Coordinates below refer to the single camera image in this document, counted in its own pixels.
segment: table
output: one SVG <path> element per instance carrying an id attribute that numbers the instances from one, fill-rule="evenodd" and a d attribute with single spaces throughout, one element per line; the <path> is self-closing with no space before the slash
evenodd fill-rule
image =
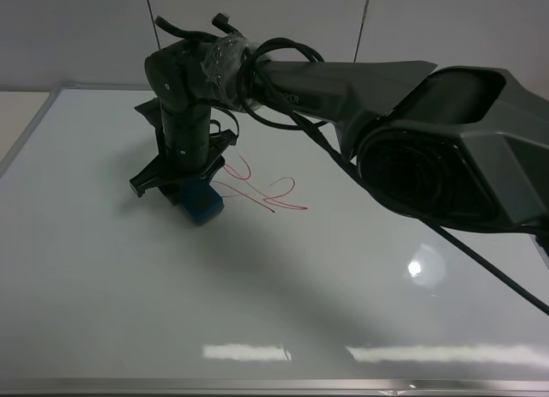
<path id="1" fill-rule="evenodd" d="M 303 134 L 239 115 L 206 225 L 138 199 L 152 97 L 61 90 L 0 178 L 1 392 L 549 395 L 549 319 Z M 549 302 L 530 236 L 455 234 Z"/>
<path id="2" fill-rule="evenodd" d="M 0 176 L 15 157 L 18 139 L 47 100 L 49 93 L 0 92 Z"/>

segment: transparent tape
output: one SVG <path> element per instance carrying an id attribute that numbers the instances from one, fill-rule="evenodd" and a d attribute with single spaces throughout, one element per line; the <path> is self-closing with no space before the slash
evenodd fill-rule
<path id="1" fill-rule="evenodd" d="M 214 95 L 219 102 L 235 111 L 244 111 L 237 96 L 237 73 L 245 60 L 244 50 L 255 48 L 241 34 L 229 34 L 217 39 L 207 50 L 202 62 L 202 72 L 206 82 L 214 84 Z M 247 99 L 246 104 L 256 110 L 260 104 L 253 99 Z"/>

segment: white surface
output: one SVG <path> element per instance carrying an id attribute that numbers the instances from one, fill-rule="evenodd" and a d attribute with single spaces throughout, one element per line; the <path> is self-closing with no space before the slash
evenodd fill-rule
<path id="1" fill-rule="evenodd" d="M 44 104 L 49 93 L 0 93 L 0 161 Z"/>
<path id="2" fill-rule="evenodd" d="M 263 192 L 294 177 L 281 201 L 308 210 L 240 196 L 195 227 L 135 197 L 155 145 L 133 106 L 151 97 L 63 92 L 0 178 L 2 377 L 549 378 L 547 316 L 304 135 L 241 116 L 226 158 Z M 528 236 L 467 241 L 549 302 Z"/>
<path id="3" fill-rule="evenodd" d="M 157 50 L 146 0 L 0 0 L 0 87 L 146 84 Z"/>
<path id="4" fill-rule="evenodd" d="M 310 45 L 326 61 L 351 61 L 359 39 L 366 0 L 151 0 L 154 15 L 188 30 L 222 35 L 211 25 L 217 13 L 230 15 L 230 23 L 244 36 L 261 44 L 286 37 Z M 175 42 L 158 30 L 162 46 Z M 293 51 L 273 53 L 276 59 L 299 59 Z"/>
<path id="5" fill-rule="evenodd" d="M 358 61 L 509 69 L 549 95 L 547 0 L 370 0 Z"/>

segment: black cable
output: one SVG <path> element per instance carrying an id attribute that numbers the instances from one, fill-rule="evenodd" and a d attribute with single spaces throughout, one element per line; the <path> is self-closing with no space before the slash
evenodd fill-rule
<path id="1" fill-rule="evenodd" d="M 422 221 L 422 223 L 428 226 L 430 229 L 432 229 L 440 237 L 444 238 L 446 241 L 453 244 L 457 249 L 461 250 L 463 253 L 471 257 L 473 260 L 477 262 L 477 264 L 479 264 L 481 267 L 487 270 L 490 274 L 492 274 L 494 277 L 496 277 L 501 282 L 503 282 L 506 286 L 508 286 L 511 290 L 513 290 L 519 296 L 521 296 L 526 301 L 531 303 L 534 307 L 537 307 L 538 310 L 542 311 L 543 313 L 549 316 L 549 305 L 545 304 L 543 301 L 537 298 L 534 294 L 527 291 L 524 287 L 519 285 L 516 281 L 514 281 L 511 277 L 509 277 L 506 273 L 501 271 L 499 268 L 491 264 L 479 253 L 471 249 L 469 246 L 467 246 L 458 238 L 451 235 L 442 227 L 435 226 L 426 221 Z"/>
<path id="2" fill-rule="evenodd" d="M 210 119 L 209 120 L 209 125 L 214 125 L 215 127 L 217 127 L 217 133 L 218 134 L 221 132 L 221 123 L 219 121 Z"/>
<path id="3" fill-rule="evenodd" d="M 246 87 L 247 89 L 250 89 L 253 79 L 255 78 L 255 76 L 257 76 L 263 82 L 263 84 L 265 84 L 267 89 L 272 94 L 274 103 L 277 105 L 277 108 L 278 108 L 277 111 L 280 111 L 286 114 L 296 123 L 296 127 L 294 129 L 303 130 L 316 144 L 318 144 L 322 149 L 324 149 L 330 155 L 330 157 L 334 160 L 334 162 L 350 178 L 352 178 L 355 181 L 355 183 L 360 185 L 360 187 L 368 191 L 370 194 L 373 194 L 372 190 L 369 189 L 370 187 L 364 184 L 364 182 L 359 177 L 359 174 L 356 169 L 356 165 L 343 162 L 341 155 L 329 145 L 328 141 L 326 140 L 326 137 L 324 137 L 324 135 L 318 129 L 318 124 L 312 123 L 307 118 L 300 116 L 295 111 L 293 111 L 292 107 L 289 105 L 287 100 L 276 89 L 275 85 L 270 80 L 267 73 L 265 73 L 265 71 L 261 67 L 255 66 L 256 61 L 260 56 L 268 52 L 279 50 L 282 48 L 293 48 L 301 52 L 305 57 L 307 57 L 307 59 L 309 59 L 309 61 L 313 63 L 323 61 L 323 58 L 320 56 L 320 54 L 312 50 L 310 47 L 296 43 L 289 39 L 271 39 L 269 41 L 266 41 L 262 45 L 260 45 L 257 48 L 257 50 L 255 50 L 253 53 L 250 53 L 250 50 L 246 49 L 244 51 L 244 54 L 246 55 L 246 59 L 240 66 L 240 69 L 237 74 L 237 95 L 238 95 L 238 100 L 240 104 L 243 106 L 246 112 L 248 112 L 248 114 L 250 114 L 250 116 L 256 119 L 258 122 L 263 123 L 269 127 L 277 128 L 277 129 L 289 129 L 288 126 L 285 124 L 273 123 L 261 116 L 258 116 L 248 106 L 246 102 L 247 98 L 245 95 L 244 88 Z M 434 232 L 436 232 L 442 238 L 447 240 L 449 243 L 453 244 L 457 249 L 461 250 L 464 254 L 471 257 L 471 259 L 477 262 L 481 267 L 483 267 L 490 274 L 492 274 L 494 277 L 496 277 L 501 282 L 503 282 L 506 286 L 508 286 L 511 290 L 513 290 L 519 296 L 521 296 L 526 301 L 531 303 L 538 310 L 542 311 L 543 313 L 549 316 L 549 305 L 543 303 L 532 293 L 528 292 L 524 287 L 516 283 L 511 277 L 509 277 L 507 274 L 499 270 L 496 266 L 494 266 L 489 261 L 487 261 L 483 256 L 481 256 L 476 251 L 468 247 L 458 238 L 451 235 L 442 227 L 431 224 L 429 220 L 425 218 L 425 216 L 422 216 L 422 215 L 418 216 L 418 220 L 423 222 L 426 226 L 431 228 Z"/>
<path id="4" fill-rule="evenodd" d="M 298 130 L 302 130 L 303 128 L 292 117 L 292 114 L 295 116 L 295 113 L 293 111 L 290 110 L 290 112 L 291 112 L 291 114 L 290 114 L 290 113 L 287 112 L 287 109 L 284 109 L 284 108 L 282 109 L 282 112 L 284 114 L 288 115 L 291 119 L 293 119 L 294 122 L 297 125 L 280 124 L 280 123 L 275 123 L 275 122 L 269 121 L 268 119 L 263 118 L 263 117 L 259 116 L 258 114 L 256 114 L 248 106 L 248 103 L 246 101 L 246 95 L 244 93 L 244 86 L 250 87 L 250 85 L 253 81 L 254 72 L 258 73 L 258 74 L 262 73 L 261 68 L 256 68 L 255 67 L 257 59 L 260 56 L 263 56 L 263 55 L 267 54 L 268 52 L 271 52 L 271 51 L 274 51 L 274 50 L 280 50 L 280 49 L 283 49 L 283 48 L 293 48 L 293 49 L 301 52 L 301 54 L 303 54 L 312 63 L 320 63 L 320 62 L 324 61 L 323 57 L 318 52 L 313 50 L 312 48 L 310 48 L 306 45 L 300 44 L 300 43 L 296 43 L 295 41 L 291 41 L 290 39 L 282 39 L 282 38 L 270 39 L 270 40 L 264 42 L 263 44 L 261 44 L 257 48 L 257 50 L 255 50 L 253 53 L 250 52 L 250 50 L 246 48 L 244 50 L 244 54 L 246 55 L 246 59 L 244 60 L 244 62 L 240 66 L 240 69 L 238 70 L 238 73 L 237 73 L 237 80 L 236 80 L 237 95 L 238 95 L 238 100 L 240 101 L 240 104 L 242 105 L 244 110 L 248 114 L 250 114 L 250 116 L 252 116 L 254 119 L 256 119 L 258 122 L 260 122 L 260 123 L 262 123 L 262 124 L 264 124 L 268 127 L 271 127 L 273 129 L 286 129 L 286 130 L 298 131 Z M 268 84 L 267 80 L 265 78 L 262 78 L 262 81 L 266 85 Z M 276 92 L 277 94 L 279 94 L 277 90 L 273 91 L 271 88 L 269 90 L 271 92 Z M 281 105 L 281 103 L 279 101 L 276 101 L 276 103 L 277 103 L 278 106 Z M 323 125 L 326 125 L 327 123 L 328 122 L 321 121 L 320 123 L 316 123 L 315 126 L 322 127 Z"/>
<path id="5" fill-rule="evenodd" d="M 158 33 L 156 32 L 156 27 L 154 26 L 153 9 L 151 9 L 150 0 L 146 0 L 146 1 L 147 1 L 148 15 L 151 17 L 151 22 L 152 22 L 153 31 L 154 31 L 154 37 L 156 38 L 156 45 L 158 46 L 158 49 L 160 50 L 162 47 L 160 47 L 160 40 L 158 39 Z"/>
<path id="6" fill-rule="evenodd" d="M 161 30 L 173 35 L 174 37 L 178 37 L 179 39 L 195 39 L 205 43 L 213 43 L 219 38 L 217 35 L 205 33 L 203 31 L 182 30 L 181 28 L 175 27 L 173 24 L 164 20 L 164 18 L 159 15 L 157 15 L 154 19 L 154 24 L 156 24 Z"/>
<path id="7" fill-rule="evenodd" d="M 225 108 L 214 106 L 214 109 L 217 111 L 221 111 L 222 113 L 229 116 L 232 121 L 234 121 L 234 123 L 237 125 L 237 139 L 238 139 L 240 137 L 240 124 L 238 123 L 238 119 L 234 116 L 234 114 L 232 114 L 230 111 L 226 110 Z"/>

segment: robotic arm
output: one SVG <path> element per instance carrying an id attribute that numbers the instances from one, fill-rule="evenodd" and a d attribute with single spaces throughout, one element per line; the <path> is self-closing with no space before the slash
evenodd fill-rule
<path id="1" fill-rule="evenodd" d="M 224 15 L 226 37 L 189 32 L 158 17 L 181 41 L 153 53 L 145 70 L 156 99 L 136 107 L 156 133 L 159 155 L 130 180 L 159 190 L 196 223 L 223 208 L 209 186 L 238 132 L 210 134 L 211 109 L 246 111 L 278 129 L 301 129 L 387 209 L 417 218 L 549 315 L 549 306 L 441 227 L 526 232 L 549 248 L 549 101 L 504 69 L 436 64 L 325 63 L 310 47 L 272 39 L 254 49 Z M 265 56 L 294 48 L 309 62 Z M 295 126 L 273 123 L 266 105 Z M 313 124 L 304 115 L 320 118 Z M 318 129 L 335 126 L 340 151 Z"/>

